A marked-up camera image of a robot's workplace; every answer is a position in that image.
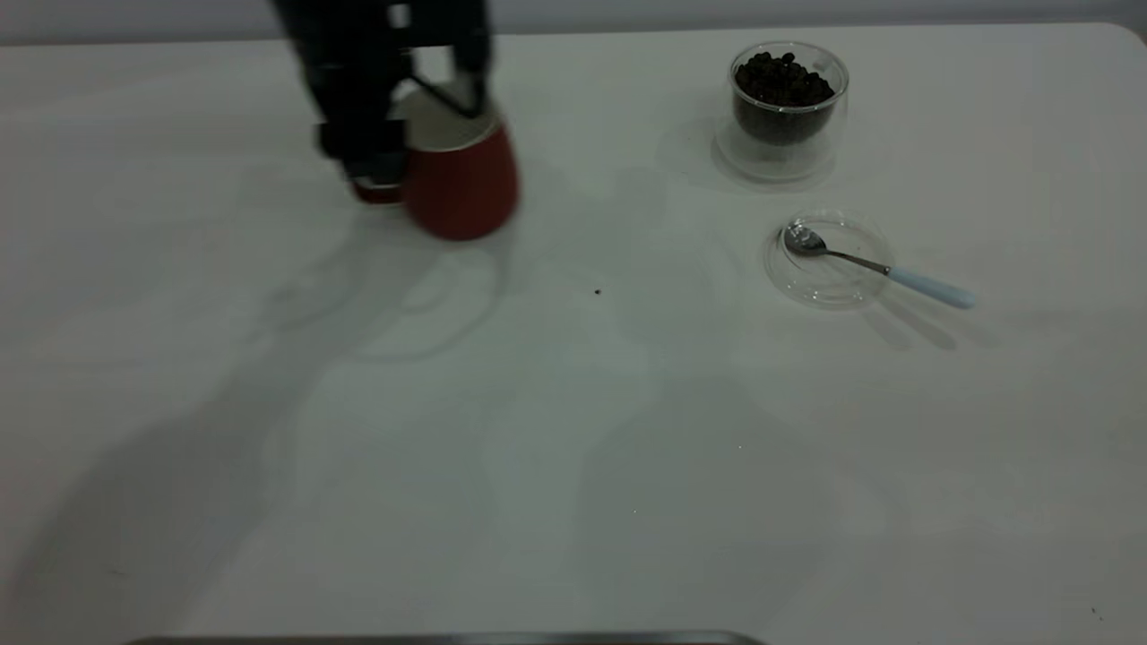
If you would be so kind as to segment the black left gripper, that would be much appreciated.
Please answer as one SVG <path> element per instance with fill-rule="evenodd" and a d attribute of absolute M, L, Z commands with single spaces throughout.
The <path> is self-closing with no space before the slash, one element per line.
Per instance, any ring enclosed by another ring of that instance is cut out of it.
<path fill-rule="evenodd" d="M 307 71 L 306 86 L 320 123 L 318 143 L 356 185 L 398 185 L 407 165 L 406 123 L 393 117 L 397 79 L 418 72 L 421 48 L 451 50 L 448 93 L 457 110 L 476 119 L 487 110 L 493 44 L 484 1 L 274 1 L 284 33 L 310 67 L 362 71 Z"/>

